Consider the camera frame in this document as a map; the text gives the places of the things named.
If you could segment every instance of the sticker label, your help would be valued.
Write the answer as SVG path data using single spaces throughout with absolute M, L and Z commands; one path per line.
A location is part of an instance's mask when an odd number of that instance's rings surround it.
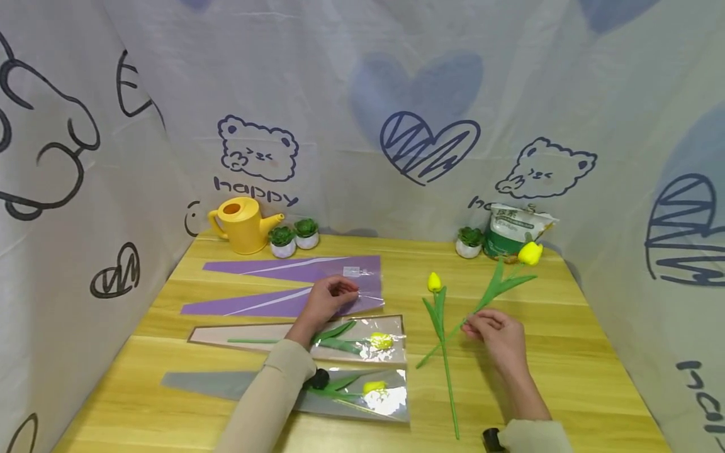
M 342 268 L 343 277 L 360 277 L 360 268 L 355 266 L 343 266 Z

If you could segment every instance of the small white pot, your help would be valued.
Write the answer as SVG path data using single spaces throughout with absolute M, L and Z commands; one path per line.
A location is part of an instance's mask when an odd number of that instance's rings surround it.
M 300 238 L 299 236 L 294 237 L 294 241 L 297 242 L 297 246 L 302 250 L 310 250 L 320 243 L 320 234 L 315 232 L 309 238 Z
M 297 250 L 297 245 L 294 243 L 294 241 L 281 247 L 274 244 L 270 245 L 272 246 L 272 254 L 277 258 L 289 258 L 294 255 L 294 252 Z
M 464 258 L 475 258 L 481 253 L 481 246 L 469 247 L 465 245 L 460 239 L 455 242 L 455 251 L 461 257 Z

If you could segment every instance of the beige sleeve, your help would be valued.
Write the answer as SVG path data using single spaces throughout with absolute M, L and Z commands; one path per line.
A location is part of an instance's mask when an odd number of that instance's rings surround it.
M 282 340 L 236 405 L 216 453 L 267 453 L 272 450 L 292 411 L 302 384 L 316 371 L 310 353 L 299 343 Z
M 559 422 L 511 420 L 499 433 L 499 442 L 510 453 L 573 453 Z

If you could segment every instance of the fabric wall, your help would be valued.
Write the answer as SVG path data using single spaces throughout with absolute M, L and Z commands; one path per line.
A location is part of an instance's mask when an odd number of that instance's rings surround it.
M 0 33 L 0 450 L 49 452 L 191 241 L 194 197 L 118 84 L 101 4 L 3 1 Z
M 245 195 L 435 241 L 534 203 L 673 450 L 725 451 L 723 2 L 6 3 L 0 445 L 48 451 Z

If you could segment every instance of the potted succulent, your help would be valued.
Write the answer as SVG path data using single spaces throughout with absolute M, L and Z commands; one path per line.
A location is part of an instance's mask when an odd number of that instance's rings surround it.
M 483 233 L 478 228 L 464 227 L 458 230 L 455 251 L 464 258 L 475 258 L 481 253 Z
M 294 231 L 290 227 L 277 227 L 270 231 L 270 242 L 272 244 L 272 254 L 277 258 L 289 258 L 297 245 L 294 243 Z
M 294 232 L 297 234 L 294 241 L 297 242 L 300 249 L 312 249 L 320 242 L 317 222 L 312 219 L 302 219 L 295 222 Z

